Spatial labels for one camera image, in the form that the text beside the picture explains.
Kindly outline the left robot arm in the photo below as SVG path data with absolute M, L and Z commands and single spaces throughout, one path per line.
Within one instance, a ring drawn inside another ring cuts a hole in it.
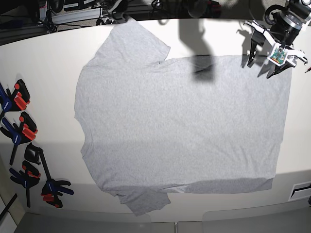
M 299 59 L 306 65 L 305 52 L 294 48 L 294 40 L 301 31 L 305 31 L 311 22 L 311 2 L 309 0 L 288 0 L 285 6 L 271 5 L 265 10 L 264 21 L 269 28 L 255 19 L 245 24 L 253 29 L 250 54 L 247 66 L 251 67 L 257 56 L 257 46 L 263 47 L 265 42 L 271 46 L 267 60 L 274 64 L 267 78 L 296 67 Z

